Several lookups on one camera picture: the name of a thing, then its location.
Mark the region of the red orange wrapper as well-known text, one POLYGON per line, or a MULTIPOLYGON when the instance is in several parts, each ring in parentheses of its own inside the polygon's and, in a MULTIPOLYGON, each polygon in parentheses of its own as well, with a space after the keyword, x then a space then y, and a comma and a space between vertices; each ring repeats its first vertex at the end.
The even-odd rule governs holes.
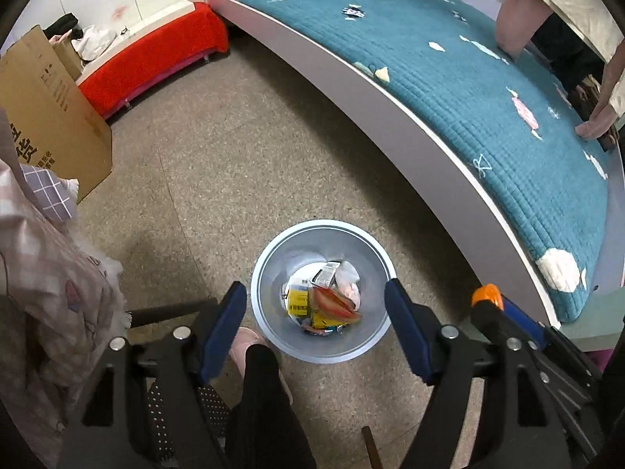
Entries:
POLYGON ((354 304, 332 288, 312 287, 311 308, 323 318, 340 324, 355 324, 361 320, 360 313, 354 311, 354 304))

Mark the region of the white tissue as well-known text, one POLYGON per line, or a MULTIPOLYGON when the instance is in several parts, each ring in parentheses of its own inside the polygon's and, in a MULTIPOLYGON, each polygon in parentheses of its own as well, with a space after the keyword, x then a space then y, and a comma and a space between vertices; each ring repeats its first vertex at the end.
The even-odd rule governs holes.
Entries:
POLYGON ((359 281, 356 268, 347 260, 342 260, 335 273, 335 282, 338 291, 354 304, 354 311, 358 311, 361 305, 359 281))

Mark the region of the yellow paper package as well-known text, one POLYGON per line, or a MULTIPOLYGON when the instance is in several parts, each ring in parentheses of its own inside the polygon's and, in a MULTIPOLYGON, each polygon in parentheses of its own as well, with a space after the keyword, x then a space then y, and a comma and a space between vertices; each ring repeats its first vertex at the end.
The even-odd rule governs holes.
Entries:
POLYGON ((287 315, 302 328, 325 333, 345 326, 344 322, 314 312, 308 300, 307 289, 288 289, 284 294, 284 301, 287 315))

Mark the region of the blue white snack packet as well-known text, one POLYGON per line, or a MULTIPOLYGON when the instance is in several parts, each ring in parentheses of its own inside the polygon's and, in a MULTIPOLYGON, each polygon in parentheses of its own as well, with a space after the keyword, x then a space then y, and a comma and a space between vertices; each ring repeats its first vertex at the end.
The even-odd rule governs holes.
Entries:
POLYGON ((340 261, 328 261, 311 279, 311 284, 322 288, 332 287, 335 284, 335 276, 340 265, 340 261))

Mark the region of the light blue trash bin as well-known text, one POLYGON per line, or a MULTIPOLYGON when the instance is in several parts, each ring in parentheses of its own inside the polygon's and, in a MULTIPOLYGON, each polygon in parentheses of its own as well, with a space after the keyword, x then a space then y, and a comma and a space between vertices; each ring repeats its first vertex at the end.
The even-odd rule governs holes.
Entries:
POLYGON ((387 252, 359 227, 305 221, 271 240, 257 259, 251 305, 257 324, 283 353, 340 363, 386 334, 384 286, 395 277, 387 252))

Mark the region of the pink slipper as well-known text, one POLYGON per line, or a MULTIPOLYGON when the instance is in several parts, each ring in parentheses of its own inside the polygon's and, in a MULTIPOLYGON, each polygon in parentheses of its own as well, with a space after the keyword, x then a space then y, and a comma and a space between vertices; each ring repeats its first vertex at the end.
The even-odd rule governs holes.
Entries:
POLYGON ((240 327, 229 356, 244 379, 244 399, 292 405, 293 397, 277 356, 256 331, 240 327))

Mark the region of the person's black trouser leg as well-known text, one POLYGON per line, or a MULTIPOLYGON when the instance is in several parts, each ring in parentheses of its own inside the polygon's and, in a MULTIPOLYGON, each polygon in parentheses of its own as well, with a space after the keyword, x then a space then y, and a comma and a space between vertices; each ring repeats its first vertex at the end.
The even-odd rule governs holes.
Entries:
POLYGON ((244 399, 232 409, 225 452, 232 468, 314 468, 317 462, 291 405, 244 399))

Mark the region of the pink plaid cloth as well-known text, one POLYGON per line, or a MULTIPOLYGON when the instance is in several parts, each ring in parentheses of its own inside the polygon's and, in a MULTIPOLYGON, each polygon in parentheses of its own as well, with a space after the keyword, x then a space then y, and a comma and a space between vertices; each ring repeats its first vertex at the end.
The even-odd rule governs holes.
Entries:
POLYGON ((48 468, 109 340, 130 326, 121 264, 83 238, 76 216, 54 224, 25 182, 1 121, 1 402, 48 468))

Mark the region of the grey checked tablecloth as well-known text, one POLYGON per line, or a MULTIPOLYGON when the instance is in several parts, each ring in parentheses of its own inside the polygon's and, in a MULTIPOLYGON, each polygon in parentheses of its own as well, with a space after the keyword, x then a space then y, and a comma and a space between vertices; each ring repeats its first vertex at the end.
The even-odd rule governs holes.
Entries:
POLYGON ((21 165, 25 182, 31 188, 39 209, 48 221, 64 224, 77 214, 79 181, 58 178, 47 168, 21 165))

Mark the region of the brown cardboard box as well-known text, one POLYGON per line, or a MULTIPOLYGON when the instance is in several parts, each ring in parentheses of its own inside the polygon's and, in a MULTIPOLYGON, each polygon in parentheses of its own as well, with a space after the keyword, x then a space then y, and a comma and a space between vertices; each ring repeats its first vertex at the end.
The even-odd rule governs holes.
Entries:
POLYGON ((79 181, 84 199, 112 171, 112 133, 38 25, 1 57, 1 108, 20 163, 79 181))

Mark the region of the white bag on bench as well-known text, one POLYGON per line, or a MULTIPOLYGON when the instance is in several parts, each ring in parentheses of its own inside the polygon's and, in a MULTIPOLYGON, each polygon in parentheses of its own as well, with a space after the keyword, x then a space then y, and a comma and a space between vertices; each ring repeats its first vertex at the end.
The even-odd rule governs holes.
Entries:
POLYGON ((83 37, 72 39, 72 47, 82 61, 90 63, 100 57, 116 40, 116 31, 97 25, 83 29, 83 37))

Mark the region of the red covered bench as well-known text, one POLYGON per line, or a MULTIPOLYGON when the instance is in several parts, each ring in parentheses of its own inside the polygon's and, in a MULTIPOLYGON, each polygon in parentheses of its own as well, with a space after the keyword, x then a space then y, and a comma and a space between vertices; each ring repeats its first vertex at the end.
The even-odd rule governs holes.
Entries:
POLYGON ((226 24, 208 4, 164 23, 104 61, 79 83, 80 92, 108 119, 149 88, 213 53, 229 51, 226 24))

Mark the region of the teal quilted bed mattress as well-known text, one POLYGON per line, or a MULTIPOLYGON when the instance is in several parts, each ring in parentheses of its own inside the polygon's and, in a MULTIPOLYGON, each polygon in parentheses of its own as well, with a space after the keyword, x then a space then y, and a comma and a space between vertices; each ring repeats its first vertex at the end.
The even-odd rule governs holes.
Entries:
POLYGON ((530 53, 496 50, 495 25, 460 0, 236 0, 337 54, 425 122, 469 167, 546 281, 557 319, 591 294, 608 157, 530 53))

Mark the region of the white bed frame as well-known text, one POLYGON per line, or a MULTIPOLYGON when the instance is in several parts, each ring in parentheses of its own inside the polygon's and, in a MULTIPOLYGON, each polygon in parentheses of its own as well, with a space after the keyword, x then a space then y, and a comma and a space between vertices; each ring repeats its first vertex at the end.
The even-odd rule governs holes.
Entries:
POLYGON ((388 157, 436 215, 481 282, 495 283, 528 315, 558 327, 534 265, 469 167, 409 108, 352 64, 236 0, 205 0, 331 100, 388 157))

